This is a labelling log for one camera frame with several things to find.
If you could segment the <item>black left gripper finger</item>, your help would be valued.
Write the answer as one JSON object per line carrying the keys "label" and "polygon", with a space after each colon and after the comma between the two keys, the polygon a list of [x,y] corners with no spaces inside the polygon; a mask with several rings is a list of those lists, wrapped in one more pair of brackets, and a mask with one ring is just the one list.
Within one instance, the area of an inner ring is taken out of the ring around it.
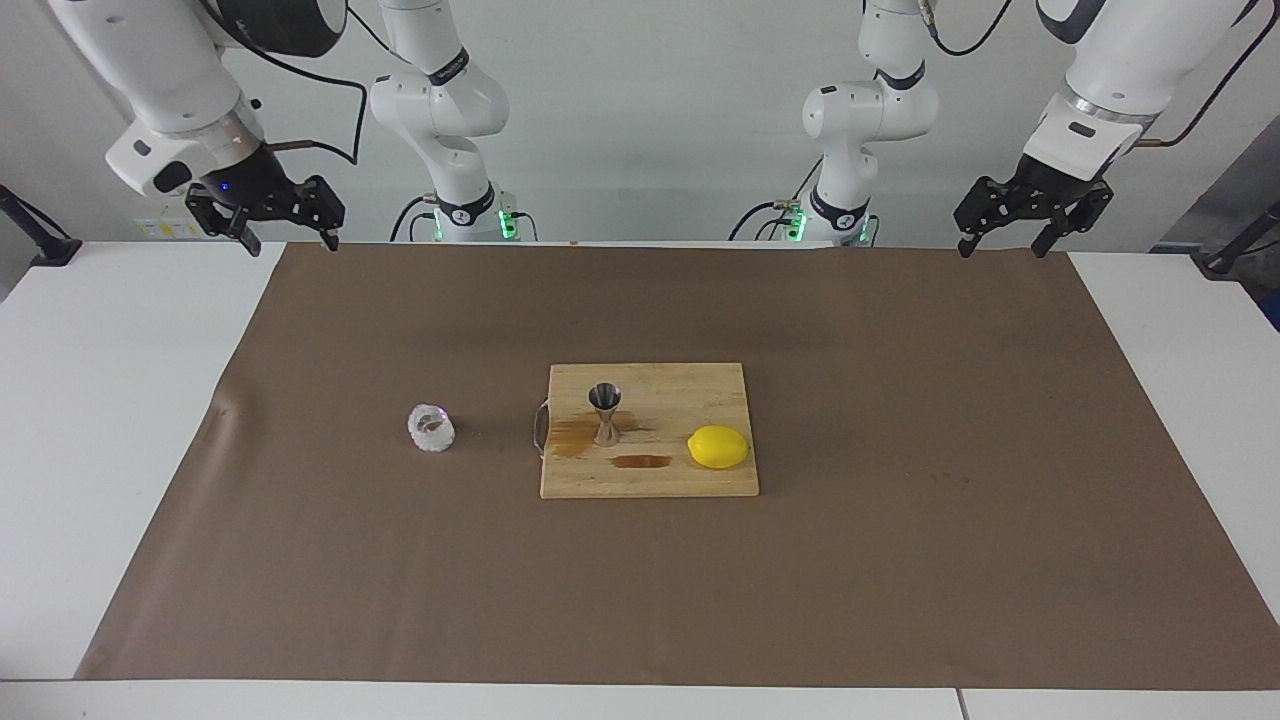
{"label": "black left gripper finger", "polygon": [[979,177],[954,210],[955,224],[961,233],[957,251],[970,258],[980,240],[1010,223],[1009,187],[991,177]]}
{"label": "black left gripper finger", "polygon": [[1036,258],[1046,258],[1053,246],[1073,233],[1092,229],[1114,197],[1108,182],[1091,182],[1065,191],[1060,197],[1038,202],[1047,224],[1030,243]]}

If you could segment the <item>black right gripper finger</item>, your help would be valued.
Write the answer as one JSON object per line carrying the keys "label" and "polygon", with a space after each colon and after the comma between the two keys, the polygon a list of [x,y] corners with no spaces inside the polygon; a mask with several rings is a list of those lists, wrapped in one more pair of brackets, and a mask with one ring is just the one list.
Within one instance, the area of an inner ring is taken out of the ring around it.
{"label": "black right gripper finger", "polygon": [[264,222],[288,222],[316,231],[330,252],[339,247],[339,231],[346,223],[346,205],[320,176],[302,183],[288,181],[262,200]]}
{"label": "black right gripper finger", "polygon": [[242,208],[232,208],[228,215],[211,192],[187,192],[186,209],[205,234],[233,240],[251,258],[260,256],[261,241],[248,228],[248,217]]}

